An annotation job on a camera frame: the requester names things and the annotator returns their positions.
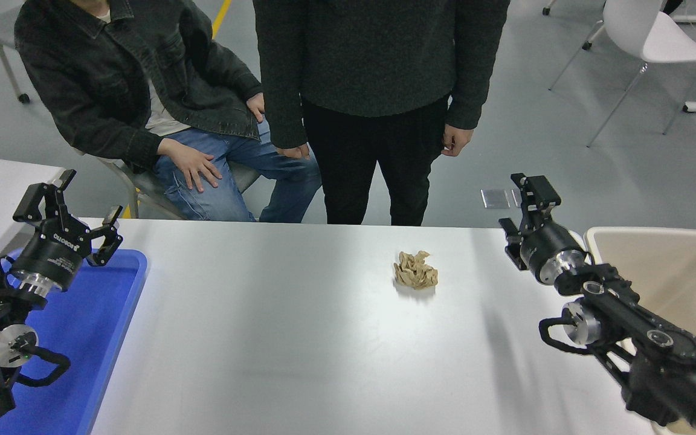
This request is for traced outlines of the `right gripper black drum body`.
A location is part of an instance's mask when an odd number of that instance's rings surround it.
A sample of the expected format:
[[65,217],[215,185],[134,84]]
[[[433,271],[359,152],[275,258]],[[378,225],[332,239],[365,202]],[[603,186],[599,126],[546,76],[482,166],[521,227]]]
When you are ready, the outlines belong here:
[[521,270],[552,285],[564,272],[585,265],[586,253],[566,228],[547,224],[520,233],[519,257]]

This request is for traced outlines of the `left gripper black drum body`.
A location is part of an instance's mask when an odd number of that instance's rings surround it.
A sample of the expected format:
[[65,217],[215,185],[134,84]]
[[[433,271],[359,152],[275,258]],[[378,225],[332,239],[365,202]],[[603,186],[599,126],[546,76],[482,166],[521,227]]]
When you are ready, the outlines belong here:
[[91,252],[89,228],[69,217],[66,223],[52,217],[42,221],[11,267],[11,274],[24,280],[29,275],[49,279],[65,292],[74,281],[83,259]]

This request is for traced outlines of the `standing person's left hand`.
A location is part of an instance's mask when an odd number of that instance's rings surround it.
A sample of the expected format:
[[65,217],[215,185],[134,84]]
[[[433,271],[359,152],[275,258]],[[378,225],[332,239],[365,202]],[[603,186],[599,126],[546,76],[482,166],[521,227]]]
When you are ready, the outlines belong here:
[[442,135],[443,156],[457,157],[472,140],[474,129],[459,129],[445,124]]

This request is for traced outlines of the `seated person's right hand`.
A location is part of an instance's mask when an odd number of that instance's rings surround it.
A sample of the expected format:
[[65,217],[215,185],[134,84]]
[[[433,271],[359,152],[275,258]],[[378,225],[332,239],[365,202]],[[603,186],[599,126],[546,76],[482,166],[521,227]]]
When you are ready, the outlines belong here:
[[213,155],[186,146],[171,138],[163,138],[160,141],[157,154],[171,159],[184,176],[188,189],[196,189],[198,193],[203,193],[205,190],[204,181],[210,187],[219,187],[219,181],[223,176],[213,162]]

